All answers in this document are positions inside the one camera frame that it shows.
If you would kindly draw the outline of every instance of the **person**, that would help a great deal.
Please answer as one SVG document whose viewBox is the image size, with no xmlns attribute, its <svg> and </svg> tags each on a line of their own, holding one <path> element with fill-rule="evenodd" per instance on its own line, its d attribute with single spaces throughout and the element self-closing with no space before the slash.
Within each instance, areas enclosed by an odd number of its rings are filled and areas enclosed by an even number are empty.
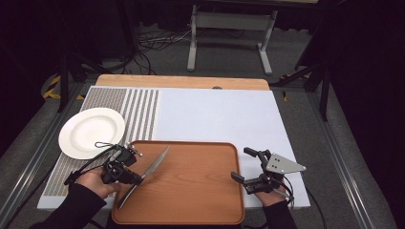
<svg viewBox="0 0 405 229">
<path fill-rule="evenodd" d="M 101 180 L 102 168 L 95 168 L 80 176 L 70 187 L 69 194 L 62 204 L 44 221 L 33 224 L 30 229 L 83 228 L 93 216 L 107 203 L 104 201 L 113 192 L 124 190 L 128 184 L 104 184 Z M 290 214 L 284 196 L 276 193 L 256 193 L 263 203 L 268 229 L 297 228 Z"/>
</svg>

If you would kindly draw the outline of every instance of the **brown tray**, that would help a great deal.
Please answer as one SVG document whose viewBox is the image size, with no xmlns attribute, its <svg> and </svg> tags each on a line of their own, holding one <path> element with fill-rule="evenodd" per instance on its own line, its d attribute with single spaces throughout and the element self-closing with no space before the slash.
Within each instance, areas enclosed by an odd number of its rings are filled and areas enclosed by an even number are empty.
<svg viewBox="0 0 405 229">
<path fill-rule="evenodd" d="M 153 174 L 117 208 L 126 190 L 118 192 L 112 217 L 118 224 L 238 224 L 245 216 L 238 154 L 230 143 L 135 141 L 143 153 L 130 169 L 140 175 L 170 145 Z"/>
</svg>

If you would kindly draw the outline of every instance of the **knife blade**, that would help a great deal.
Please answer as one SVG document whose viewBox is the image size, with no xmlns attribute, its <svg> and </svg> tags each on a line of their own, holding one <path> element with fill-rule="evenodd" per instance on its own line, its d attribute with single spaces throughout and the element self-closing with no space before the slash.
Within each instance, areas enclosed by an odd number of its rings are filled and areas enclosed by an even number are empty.
<svg viewBox="0 0 405 229">
<path fill-rule="evenodd" d="M 145 171 L 145 173 L 141 176 L 142 180 L 146 178 L 146 176 L 155 172 L 156 168 L 158 168 L 159 164 L 163 161 L 164 157 L 166 156 L 167 152 L 169 152 L 169 147 L 167 146 L 163 152 L 161 152 L 160 156 L 149 166 L 149 168 Z M 125 195 L 119 200 L 117 203 L 117 208 L 121 209 L 128 199 L 129 196 L 134 192 L 134 190 L 138 187 L 138 184 L 133 184 L 131 188 L 125 193 Z"/>
</svg>

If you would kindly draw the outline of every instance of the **black sleeve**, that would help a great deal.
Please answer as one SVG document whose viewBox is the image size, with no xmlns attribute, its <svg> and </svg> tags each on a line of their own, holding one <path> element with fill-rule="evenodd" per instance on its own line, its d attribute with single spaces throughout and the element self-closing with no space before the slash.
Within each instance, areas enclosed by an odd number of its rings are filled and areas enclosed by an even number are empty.
<svg viewBox="0 0 405 229">
<path fill-rule="evenodd" d="M 90 189 L 74 184 L 62 204 L 47 219 L 32 225 L 30 229 L 83 228 L 105 204 Z"/>
<path fill-rule="evenodd" d="M 263 207 L 268 229 L 296 229 L 295 221 L 289 212 L 286 201 Z"/>
</svg>

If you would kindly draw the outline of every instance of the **plate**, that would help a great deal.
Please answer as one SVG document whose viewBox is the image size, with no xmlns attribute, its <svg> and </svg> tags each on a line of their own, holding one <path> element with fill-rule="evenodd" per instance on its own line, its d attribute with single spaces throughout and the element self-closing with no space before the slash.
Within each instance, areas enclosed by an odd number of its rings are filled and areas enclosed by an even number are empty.
<svg viewBox="0 0 405 229">
<path fill-rule="evenodd" d="M 75 159 L 90 159 L 101 153 L 95 143 L 117 144 L 125 131 L 121 114 L 109 108 L 93 108 L 69 119 L 59 134 L 62 152 Z"/>
</svg>

